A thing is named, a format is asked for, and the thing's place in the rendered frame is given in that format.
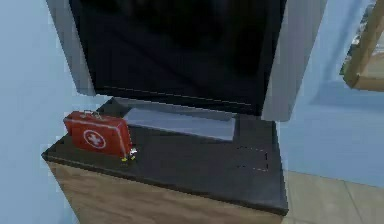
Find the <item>black topped wooden cabinet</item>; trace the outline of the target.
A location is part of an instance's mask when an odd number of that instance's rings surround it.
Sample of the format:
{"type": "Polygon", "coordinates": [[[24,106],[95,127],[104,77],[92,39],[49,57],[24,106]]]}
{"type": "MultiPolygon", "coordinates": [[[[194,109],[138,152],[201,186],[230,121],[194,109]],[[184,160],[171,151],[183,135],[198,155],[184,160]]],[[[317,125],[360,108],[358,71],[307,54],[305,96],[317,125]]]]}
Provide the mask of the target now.
{"type": "Polygon", "coordinates": [[[138,159],[130,165],[76,148],[69,136],[42,153],[47,162],[217,199],[269,214],[288,213],[276,125],[235,117],[234,138],[214,140],[137,125],[138,159]]]}

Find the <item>grey framed television set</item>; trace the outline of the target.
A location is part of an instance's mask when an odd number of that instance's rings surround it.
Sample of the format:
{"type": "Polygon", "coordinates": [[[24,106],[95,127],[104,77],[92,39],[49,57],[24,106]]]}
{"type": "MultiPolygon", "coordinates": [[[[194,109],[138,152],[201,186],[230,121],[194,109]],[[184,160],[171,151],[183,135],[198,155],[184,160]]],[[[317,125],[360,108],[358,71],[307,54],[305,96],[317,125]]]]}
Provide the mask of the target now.
{"type": "Polygon", "coordinates": [[[44,0],[77,93],[136,126],[229,140],[291,119],[328,0],[44,0]]]}

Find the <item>small yellow and white figure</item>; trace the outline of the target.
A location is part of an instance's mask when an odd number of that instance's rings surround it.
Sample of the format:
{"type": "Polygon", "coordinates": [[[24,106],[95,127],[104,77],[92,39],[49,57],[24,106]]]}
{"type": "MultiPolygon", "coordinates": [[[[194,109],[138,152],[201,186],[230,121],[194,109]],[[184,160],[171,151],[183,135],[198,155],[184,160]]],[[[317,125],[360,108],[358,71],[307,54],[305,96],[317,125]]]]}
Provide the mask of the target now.
{"type": "Polygon", "coordinates": [[[124,158],[121,159],[122,162],[127,162],[128,160],[135,160],[136,158],[137,149],[132,148],[128,155],[126,155],[124,158]]]}

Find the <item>red first aid case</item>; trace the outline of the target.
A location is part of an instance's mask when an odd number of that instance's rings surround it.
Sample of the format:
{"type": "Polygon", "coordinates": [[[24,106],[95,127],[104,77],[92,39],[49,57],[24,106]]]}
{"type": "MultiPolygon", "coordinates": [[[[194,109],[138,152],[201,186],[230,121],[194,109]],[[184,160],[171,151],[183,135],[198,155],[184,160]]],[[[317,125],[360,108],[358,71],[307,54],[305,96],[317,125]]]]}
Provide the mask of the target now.
{"type": "Polygon", "coordinates": [[[132,144],[123,118],[100,115],[96,111],[73,111],[63,122],[73,144],[83,150],[118,156],[129,154],[132,144]]]}

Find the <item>wooden framed wall picture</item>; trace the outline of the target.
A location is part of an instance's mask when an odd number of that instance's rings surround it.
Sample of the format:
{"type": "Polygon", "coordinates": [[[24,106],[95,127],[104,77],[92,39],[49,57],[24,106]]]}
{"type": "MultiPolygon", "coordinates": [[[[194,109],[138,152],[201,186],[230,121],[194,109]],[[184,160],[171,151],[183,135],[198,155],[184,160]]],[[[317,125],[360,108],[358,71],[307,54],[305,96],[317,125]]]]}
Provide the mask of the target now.
{"type": "Polygon", "coordinates": [[[384,92],[384,0],[376,0],[343,80],[352,89],[384,92]]]}

